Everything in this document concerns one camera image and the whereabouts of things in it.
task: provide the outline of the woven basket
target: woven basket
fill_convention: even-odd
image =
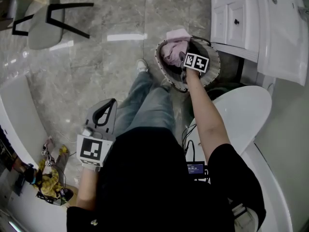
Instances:
[[[211,44],[208,40],[192,36],[190,41],[197,47],[203,57],[209,58],[207,71],[206,73],[202,73],[200,78],[203,86],[205,87],[210,84],[214,79],[216,79],[216,77],[219,75],[220,58],[218,52],[211,47]],[[170,83],[172,83],[178,91],[185,93],[188,91],[188,85],[182,82],[180,74],[176,74],[172,72],[169,68],[167,68],[167,63],[161,57],[161,48],[167,43],[167,40],[164,40],[155,49],[156,62],[158,63],[158,66],[165,78]]]

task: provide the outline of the jeans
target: jeans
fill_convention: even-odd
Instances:
[[[170,93],[155,87],[148,72],[140,72],[128,97],[118,107],[114,135],[117,137],[136,127],[163,127],[175,131]]]

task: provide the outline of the gray wall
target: gray wall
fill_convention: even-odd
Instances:
[[[305,87],[277,79],[272,111],[255,140],[282,188],[295,232],[309,219],[308,76]]]

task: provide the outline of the pink towel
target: pink towel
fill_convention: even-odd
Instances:
[[[161,56],[168,65],[180,67],[180,52],[187,53],[191,35],[185,29],[177,29],[166,33],[168,43],[161,48]]]
[[[180,67],[182,61],[179,58],[180,52],[187,53],[188,41],[167,43],[161,48],[161,56],[168,65]]]

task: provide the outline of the forearm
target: forearm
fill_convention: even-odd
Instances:
[[[211,153],[222,144],[229,144],[223,120],[196,75],[187,77],[194,116],[201,145],[209,160]]]
[[[76,200],[77,207],[90,211],[95,209],[97,183],[98,173],[84,168]]]

